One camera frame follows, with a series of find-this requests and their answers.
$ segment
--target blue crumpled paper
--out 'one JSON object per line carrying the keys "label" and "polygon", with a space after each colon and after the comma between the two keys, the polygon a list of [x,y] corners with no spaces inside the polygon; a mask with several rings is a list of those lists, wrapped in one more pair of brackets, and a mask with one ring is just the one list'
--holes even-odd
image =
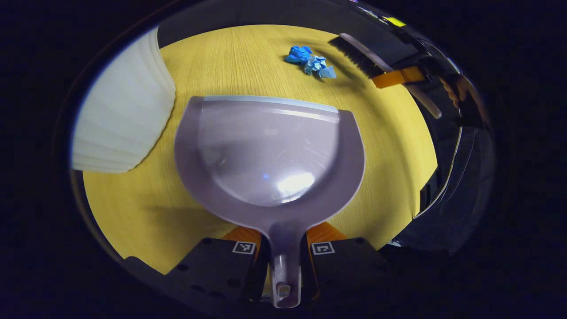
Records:
{"label": "blue crumpled paper", "polygon": [[289,49],[289,55],[285,57],[285,60],[286,62],[305,64],[312,54],[310,47],[295,45]]}
{"label": "blue crumpled paper", "polygon": [[304,68],[305,73],[311,75],[313,71],[319,71],[320,69],[326,68],[327,63],[325,62],[325,60],[326,60],[325,57],[318,57],[318,56],[310,57],[309,60],[307,60],[307,63],[305,63],[305,68]]}
{"label": "blue crumpled paper", "polygon": [[319,74],[319,77],[322,78],[322,79],[324,79],[324,78],[331,78],[331,79],[337,78],[337,74],[335,74],[335,69],[333,68],[333,66],[320,69],[318,74]]}

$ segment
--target wooden table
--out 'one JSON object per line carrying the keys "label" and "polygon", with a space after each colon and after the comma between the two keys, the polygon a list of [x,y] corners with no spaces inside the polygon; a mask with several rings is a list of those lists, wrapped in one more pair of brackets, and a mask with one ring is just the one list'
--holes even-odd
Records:
{"label": "wooden table", "polygon": [[[277,96],[352,111],[365,144],[365,176],[352,202],[329,222],[378,249],[412,220],[420,206],[419,190],[437,167],[425,121],[405,88],[376,89],[327,44],[335,36],[292,26],[242,26],[161,49],[177,87],[162,136],[129,172],[83,173],[94,217],[122,257],[136,256],[166,274],[200,239],[220,238],[234,228],[197,204],[177,176],[175,132],[194,95]],[[317,79],[284,62],[293,45],[308,45],[326,57],[337,78]]]}

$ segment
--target dustpan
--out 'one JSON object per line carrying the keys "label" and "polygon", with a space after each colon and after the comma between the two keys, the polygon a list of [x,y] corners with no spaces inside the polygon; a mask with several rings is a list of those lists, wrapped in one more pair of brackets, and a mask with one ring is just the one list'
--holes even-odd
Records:
{"label": "dustpan", "polygon": [[341,211],[362,182],[364,147],[354,115],[266,96],[194,96],[174,153],[196,201],[268,239],[273,305],[297,306],[301,238]]}

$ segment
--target white plate stack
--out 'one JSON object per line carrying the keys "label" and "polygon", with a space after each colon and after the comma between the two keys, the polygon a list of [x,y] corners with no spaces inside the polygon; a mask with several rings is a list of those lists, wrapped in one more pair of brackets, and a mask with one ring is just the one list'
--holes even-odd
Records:
{"label": "white plate stack", "polygon": [[93,83],[75,126],[73,169],[122,173],[155,145],[175,101],[157,35],[155,28],[141,36]]}

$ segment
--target finger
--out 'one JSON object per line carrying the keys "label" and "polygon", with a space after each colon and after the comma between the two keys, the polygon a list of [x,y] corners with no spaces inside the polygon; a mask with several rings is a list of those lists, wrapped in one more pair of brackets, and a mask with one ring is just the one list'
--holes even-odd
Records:
{"label": "finger", "polygon": [[449,98],[453,101],[458,101],[457,95],[453,92],[449,92]]}
{"label": "finger", "polygon": [[451,88],[451,86],[449,85],[449,83],[447,83],[447,82],[445,82],[445,81],[443,81],[442,83],[443,83],[443,87],[444,87],[445,89],[451,89],[451,90],[452,90],[452,88]]}
{"label": "finger", "polygon": [[459,99],[461,101],[464,101],[465,98],[467,97],[467,89],[462,86],[457,86],[457,90],[459,91]]}
{"label": "finger", "polygon": [[443,87],[445,88],[445,91],[447,91],[448,93],[454,93],[452,87],[450,87],[449,85],[443,85]]}

